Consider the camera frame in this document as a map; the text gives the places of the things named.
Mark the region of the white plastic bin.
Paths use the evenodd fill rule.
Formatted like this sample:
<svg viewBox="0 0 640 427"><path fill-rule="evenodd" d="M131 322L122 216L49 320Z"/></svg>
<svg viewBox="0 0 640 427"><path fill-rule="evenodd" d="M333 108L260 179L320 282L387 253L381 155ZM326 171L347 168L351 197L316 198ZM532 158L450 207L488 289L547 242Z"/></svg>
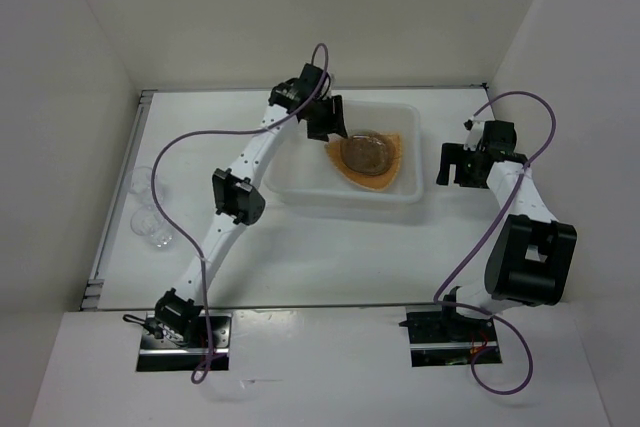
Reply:
<svg viewBox="0 0 640 427"><path fill-rule="evenodd" d="M371 130L402 137L402 165L389 189L373 192L345 180L325 153L327 143L307 139L304 126L278 150L263 184L296 211L326 218L391 216L421 200L424 169L418 110L405 103L346 99L344 116L349 134Z"/></svg>

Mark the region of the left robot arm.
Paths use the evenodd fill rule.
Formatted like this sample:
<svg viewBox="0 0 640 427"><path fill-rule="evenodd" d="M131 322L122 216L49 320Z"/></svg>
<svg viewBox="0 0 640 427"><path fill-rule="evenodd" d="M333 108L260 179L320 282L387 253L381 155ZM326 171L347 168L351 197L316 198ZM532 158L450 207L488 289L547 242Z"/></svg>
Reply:
<svg viewBox="0 0 640 427"><path fill-rule="evenodd" d="M266 200L259 187L285 138L301 120L311 140L347 135L342 98L328 95L329 81L325 67L305 64L298 77L272 89L258 128L231 133L248 136L248 143L230 166L213 172L214 214L208 231L202 241L185 237L195 256L154 309L161 334L176 346L190 345L206 326L200 316L208 312L207 291L233 244L264 213Z"/></svg>

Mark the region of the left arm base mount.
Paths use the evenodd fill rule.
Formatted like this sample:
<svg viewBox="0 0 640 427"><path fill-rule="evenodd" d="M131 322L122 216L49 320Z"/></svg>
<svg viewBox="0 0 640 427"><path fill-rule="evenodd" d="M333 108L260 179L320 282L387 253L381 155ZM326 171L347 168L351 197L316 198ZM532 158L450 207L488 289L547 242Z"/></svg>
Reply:
<svg viewBox="0 0 640 427"><path fill-rule="evenodd" d="M209 342L205 317L201 314L196 323L195 333L189 340L162 327L152 313L142 317L126 313L122 316L126 323L142 328L136 371L186 372L195 369L206 359ZM226 371L229 366L232 316L221 313L210 317L214 358L212 371Z"/></svg>

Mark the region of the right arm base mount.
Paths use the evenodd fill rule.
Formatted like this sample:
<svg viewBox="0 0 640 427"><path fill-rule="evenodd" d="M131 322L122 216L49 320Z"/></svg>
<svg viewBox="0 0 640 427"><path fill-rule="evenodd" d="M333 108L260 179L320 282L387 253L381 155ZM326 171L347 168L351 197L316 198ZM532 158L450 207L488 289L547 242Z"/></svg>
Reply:
<svg viewBox="0 0 640 427"><path fill-rule="evenodd" d="M450 308L407 310L399 323L408 335L411 366L469 366L500 364L496 329L490 320L467 318Z"/></svg>

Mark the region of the clear glass plate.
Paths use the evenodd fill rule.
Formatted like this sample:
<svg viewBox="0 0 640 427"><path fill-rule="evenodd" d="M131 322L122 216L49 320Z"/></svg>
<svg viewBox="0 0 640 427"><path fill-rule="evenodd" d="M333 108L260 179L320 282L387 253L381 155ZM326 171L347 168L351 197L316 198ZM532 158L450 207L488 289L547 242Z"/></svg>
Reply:
<svg viewBox="0 0 640 427"><path fill-rule="evenodd" d="M374 131L358 131L340 142L340 158L350 170L366 176L387 172L395 147L384 135Z"/></svg>

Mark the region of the triangular woven bamboo tray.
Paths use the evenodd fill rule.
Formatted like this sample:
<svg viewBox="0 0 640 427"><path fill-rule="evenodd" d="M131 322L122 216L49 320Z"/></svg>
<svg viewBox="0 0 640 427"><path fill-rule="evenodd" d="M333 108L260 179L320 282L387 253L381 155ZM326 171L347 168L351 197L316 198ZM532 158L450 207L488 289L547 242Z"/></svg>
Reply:
<svg viewBox="0 0 640 427"><path fill-rule="evenodd" d="M380 133L386 136L395 147L395 154L390 169L377 176L366 176L356 173L342 162L340 158L340 142L342 139L339 137L337 140L330 141L325 145L325 153L336 171L348 182L363 188L365 190L373 192L382 192L390 188L394 180L400 172L403 156L403 140L398 133Z"/></svg>

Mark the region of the clear glass cup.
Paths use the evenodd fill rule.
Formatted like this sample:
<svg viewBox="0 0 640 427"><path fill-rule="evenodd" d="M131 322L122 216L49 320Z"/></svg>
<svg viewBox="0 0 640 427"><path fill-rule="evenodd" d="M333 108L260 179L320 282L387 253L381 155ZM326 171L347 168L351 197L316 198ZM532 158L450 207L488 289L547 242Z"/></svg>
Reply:
<svg viewBox="0 0 640 427"><path fill-rule="evenodd" d="M157 249L168 247L173 241L173 228L161 213L151 206L136 210L130 220L132 232Z"/></svg>
<svg viewBox="0 0 640 427"><path fill-rule="evenodd" d="M152 168L147 166L132 169L126 179L127 192L143 206L154 204L152 189Z"/></svg>

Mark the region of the aluminium table edge rail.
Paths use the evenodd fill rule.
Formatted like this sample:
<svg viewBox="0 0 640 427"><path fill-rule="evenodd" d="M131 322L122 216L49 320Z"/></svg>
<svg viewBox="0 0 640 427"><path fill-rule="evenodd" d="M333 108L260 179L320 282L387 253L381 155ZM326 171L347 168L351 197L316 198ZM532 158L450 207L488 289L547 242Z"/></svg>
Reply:
<svg viewBox="0 0 640 427"><path fill-rule="evenodd" d="M153 311L153 307L116 307L102 309L98 306L99 299L97 296L85 297L82 299L78 312L139 312ZM297 309L325 309L325 308L386 308L386 307L427 307L433 305L432 301L427 302L387 302L387 303L337 303L337 304L289 304L289 305L249 305L249 306L214 306L213 310L217 311L235 311L235 310L297 310Z"/></svg>

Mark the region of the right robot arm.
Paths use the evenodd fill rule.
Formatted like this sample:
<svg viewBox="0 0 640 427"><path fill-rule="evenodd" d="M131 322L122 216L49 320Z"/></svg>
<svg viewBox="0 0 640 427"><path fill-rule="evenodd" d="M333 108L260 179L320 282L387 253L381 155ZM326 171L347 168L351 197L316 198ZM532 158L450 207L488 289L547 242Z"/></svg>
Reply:
<svg viewBox="0 0 640 427"><path fill-rule="evenodd" d="M484 277L465 286L449 279L437 290L445 303L438 328L450 340L463 338L473 319L559 303L577 243L575 227L560 222L543 202L527 157L516 151L514 124L469 119L465 128L464 143L442 145L436 183L491 191L499 218L482 237L495 240Z"/></svg>

